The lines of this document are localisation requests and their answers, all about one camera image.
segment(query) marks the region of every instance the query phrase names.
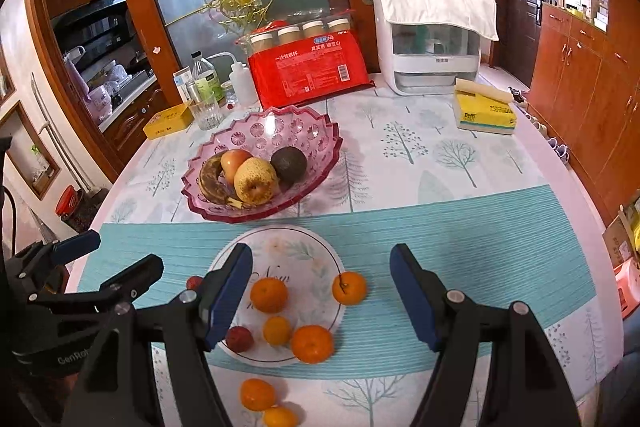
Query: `pink glass bowl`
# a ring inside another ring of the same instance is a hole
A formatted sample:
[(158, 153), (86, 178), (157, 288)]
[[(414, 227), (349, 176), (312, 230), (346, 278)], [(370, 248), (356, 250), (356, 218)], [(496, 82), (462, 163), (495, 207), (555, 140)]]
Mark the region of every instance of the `pink glass bowl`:
[[(234, 208), (210, 203), (202, 195), (196, 181), (200, 168), (213, 155), (240, 148), (269, 161), (276, 150), (288, 145), (305, 153), (306, 173), (302, 180), (276, 194), (271, 201), (247, 208)], [(182, 193), (187, 196), (191, 212), (209, 221), (242, 223), (271, 216), (298, 203), (324, 181), (338, 161), (341, 145), (338, 124), (332, 123), (327, 115), (320, 115), (310, 107), (270, 107), (262, 112), (251, 113), (244, 120), (236, 120), (229, 129), (212, 134), (211, 140), (199, 147), (198, 155), (189, 160), (189, 170), (182, 176)]]

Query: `white towel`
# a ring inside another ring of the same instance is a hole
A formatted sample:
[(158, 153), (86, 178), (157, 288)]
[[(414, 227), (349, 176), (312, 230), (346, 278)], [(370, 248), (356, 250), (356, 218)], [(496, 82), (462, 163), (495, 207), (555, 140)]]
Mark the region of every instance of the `white towel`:
[(497, 41), (495, 0), (380, 0), (394, 24), (450, 24)]

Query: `tablecloth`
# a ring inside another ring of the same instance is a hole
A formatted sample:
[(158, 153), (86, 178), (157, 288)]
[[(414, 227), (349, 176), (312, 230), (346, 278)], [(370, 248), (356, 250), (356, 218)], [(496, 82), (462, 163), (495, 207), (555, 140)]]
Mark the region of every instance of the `tablecloth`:
[[(344, 138), (340, 161), (314, 192), (274, 219), (308, 219), (470, 198), (480, 201), (482, 196), (516, 192), (527, 195), (546, 191), (557, 197), (553, 202), (565, 211), (575, 231), (575, 248), (581, 248), (584, 254), (575, 262), (588, 266), (594, 296), (543, 326), (574, 396), (579, 398), (622, 356), (622, 321), (616, 317), (620, 308), (602, 238), (594, 233), (593, 218), (577, 189), (569, 186), (572, 181), (562, 172), (559, 159), (528, 121), (520, 118), (511, 137), (460, 130), (455, 126), (451, 103), (450, 96), (399, 97), (378, 84), (376, 89), (313, 104), (315, 110), (327, 113), (340, 126)], [(192, 125), (185, 132), (148, 142), (116, 182), (94, 228), (99, 229), (102, 223), (201, 223), (202, 218), (189, 211), (180, 194), (180, 177), (187, 160), (209, 136), (210, 132)], [(534, 199), (523, 197), (519, 204), (530, 212), (531, 222), (544, 222), (548, 216), (536, 211)], [(544, 240), (553, 245), (553, 237), (554, 222), (550, 220)], [(554, 254), (552, 250), (550, 247), (550, 255)], [(80, 282), (85, 262), (82, 259), (74, 267), (71, 289)], [(568, 274), (558, 273), (558, 285), (562, 277)], [(540, 288), (541, 292), (549, 290)], [(478, 359), (465, 425), (475, 425), (479, 417), (489, 358), (484, 355)], [(179, 425), (164, 351), (158, 347), (154, 347), (154, 363), (165, 422), (168, 426)], [(261, 425), (259, 415), (245, 410), (237, 397), (239, 383), (248, 374), (237, 367), (211, 368), (214, 378), (225, 382), (219, 391), (234, 424)], [(430, 372), (265, 379), (298, 410), (305, 419), (303, 425), (401, 426), (411, 422)]]

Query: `plastic bottle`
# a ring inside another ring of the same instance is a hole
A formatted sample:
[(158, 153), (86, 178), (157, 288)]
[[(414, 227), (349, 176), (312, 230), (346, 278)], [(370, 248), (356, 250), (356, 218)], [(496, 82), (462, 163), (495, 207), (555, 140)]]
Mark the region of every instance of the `plastic bottle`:
[(216, 68), (213, 67), (211, 62), (202, 57), (201, 51), (192, 53), (191, 58), (193, 58), (191, 73), (193, 74), (193, 79), (198, 86), (202, 99), (209, 100), (211, 95), (214, 94), (216, 101), (219, 102), (222, 100), (225, 93), (220, 87), (220, 80), (216, 73)]
[(254, 78), (251, 76), (249, 68), (243, 66), (241, 62), (231, 64), (229, 80), (234, 86), (234, 91), (241, 105), (252, 105), (258, 101), (258, 93), (255, 91)]

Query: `fruit stem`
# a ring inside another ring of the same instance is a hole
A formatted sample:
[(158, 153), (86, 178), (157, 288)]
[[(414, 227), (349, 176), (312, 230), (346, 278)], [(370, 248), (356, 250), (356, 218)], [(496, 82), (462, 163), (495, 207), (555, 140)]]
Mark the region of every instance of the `fruit stem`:
[(346, 288), (348, 288), (348, 284), (345, 284), (344, 282), (342, 282), (342, 274), (338, 273), (338, 279), (340, 280), (340, 289), (342, 290), (342, 293), (344, 293), (345, 295), (347, 295), (347, 292), (345, 291)]

